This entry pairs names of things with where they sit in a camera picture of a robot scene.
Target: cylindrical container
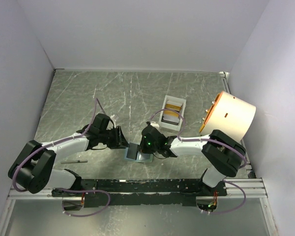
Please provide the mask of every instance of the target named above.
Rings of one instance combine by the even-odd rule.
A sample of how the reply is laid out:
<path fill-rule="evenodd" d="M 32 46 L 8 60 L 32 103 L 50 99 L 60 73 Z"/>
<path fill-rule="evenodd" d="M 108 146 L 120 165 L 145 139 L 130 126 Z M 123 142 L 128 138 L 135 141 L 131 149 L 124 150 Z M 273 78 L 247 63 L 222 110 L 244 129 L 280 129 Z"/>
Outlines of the cylindrical container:
<path fill-rule="evenodd" d="M 222 91 L 208 111 L 200 134 L 207 135 L 214 129 L 219 129 L 240 142 L 251 125 L 255 112 L 255 106 Z"/>

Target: table surface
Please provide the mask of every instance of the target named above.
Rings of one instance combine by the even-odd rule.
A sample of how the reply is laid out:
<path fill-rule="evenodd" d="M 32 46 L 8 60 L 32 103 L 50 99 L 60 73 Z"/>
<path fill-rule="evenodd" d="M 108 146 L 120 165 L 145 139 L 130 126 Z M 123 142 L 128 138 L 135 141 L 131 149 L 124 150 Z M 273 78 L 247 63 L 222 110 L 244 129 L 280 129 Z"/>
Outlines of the table surface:
<path fill-rule="evenodd" d="M 148 118 L 162 108 L 165 95 L 186 99 L 187 126 L 183 137 L 199 136 L 200 121 L 216 95 L 224 90 L 218 73 L 161 72 L 72 72 L 57 70 L 54 76 L 35 139 L 48 142 L 72 135 L 88 124 L 97 97 L 108 115 L 117 114 L 126 139 L 139 143 Z M 161 130 L 165 135 L 176 132 Z M 200 178 L 210 166 L 204 155 L 184 155 L 151 163 L 125 161 L 124 149 L 85 151 L 65 160 L 88 160 L 81 164 L 60 164 L 82 178 Z M 244 169 L 236 178 L 248 178 Z"/>
<path fill-rule="evenodd" d="M 238 206 L 242 199 L 220 199 L 218 210 Z M 76 214 L 90 214 L 85 208 Z M 59 200 L 17 200 L 6 236 L 269 236 L 260 200 L 247 199 L 228 214 L 201 214 L 195 206 L 109 206 L 85 218 L 62 213 Z"/>

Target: small box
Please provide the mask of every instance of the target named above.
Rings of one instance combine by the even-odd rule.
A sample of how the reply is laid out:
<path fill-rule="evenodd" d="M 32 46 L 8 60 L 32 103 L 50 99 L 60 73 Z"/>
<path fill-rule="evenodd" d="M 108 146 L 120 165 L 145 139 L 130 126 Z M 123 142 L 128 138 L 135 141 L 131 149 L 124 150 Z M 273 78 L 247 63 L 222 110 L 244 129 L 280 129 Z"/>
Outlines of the small box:
<path fill-rule="evenodd" d="M 168 104 L 166 106 L 168 101 L 172 101 L 172 103 L 175 103 L 175 104 Z M 164 99 L 164 102 L 163 102 L 162 109 L 164 109 L 165 106 L 167 108 L 170 108 L 170 109 L 173 109 L 173 110 L 176 110 L 176 111 L 179 110 L 179 113 L 183 116 L 184 111 L 185 111 L 185 107 L 186 107 L 186 99 L 166 95 L 165 99 Z M 158 124 L 159 124 L 159 126 L 161 128 L 170 129 L 170 130 L 174 130 L 174 131 L 180 131 L 181 124 L 182 124 L 182 119 L 181 118 L 179 118 L 179 120 L 177 120 L 176 117 L 173 116 L 170 123 L 168 123 L 168 122 L 163 121 L 163 119 L 162 119 L 163 115 L 164 115 L 164 111 L 161 112 L 161 115 L 159 117 L 159 122 L 158 122 Z M 169 116 L 171 115 L 171 112 L 166 112 L 165 115 L 167 115 L 167 118 L 169 118 Z"/>

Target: metal rod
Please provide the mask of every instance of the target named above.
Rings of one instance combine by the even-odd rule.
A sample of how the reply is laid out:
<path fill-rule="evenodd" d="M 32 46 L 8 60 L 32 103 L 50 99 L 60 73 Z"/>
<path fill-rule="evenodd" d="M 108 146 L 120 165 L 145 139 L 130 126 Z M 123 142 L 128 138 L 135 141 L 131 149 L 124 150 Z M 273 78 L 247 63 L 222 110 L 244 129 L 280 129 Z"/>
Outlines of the metal rod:
<path fill-rule="evenodd" d="M 87 163 L 87 160 L 77 160 L 77 161 L 61 161 L 61 164 L 76 164 L 76 163 Z"/>

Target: white panel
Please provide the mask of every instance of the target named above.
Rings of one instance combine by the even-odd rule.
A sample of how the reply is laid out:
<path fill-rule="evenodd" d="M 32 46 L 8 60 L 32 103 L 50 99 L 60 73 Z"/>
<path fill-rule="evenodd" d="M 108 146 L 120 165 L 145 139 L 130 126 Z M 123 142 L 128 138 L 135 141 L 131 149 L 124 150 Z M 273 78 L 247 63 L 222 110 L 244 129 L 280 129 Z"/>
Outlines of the white panel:
<path fill-rule="evenodd" d="M 280 235 L 295 236 L 295 0 L 270 1 L 230 75 L 257 107 L 244 139 Z"/>
<path fill-rule="evenodd" d="M 52 67 L 15 0 L 0 0 L 0 215 L 12 181 L 7 173 L 34 137 Z"/>
<path fill-rule="evenodd" d="M 18 0 L 56 68 L 229 71 L 268 0 Z"/>

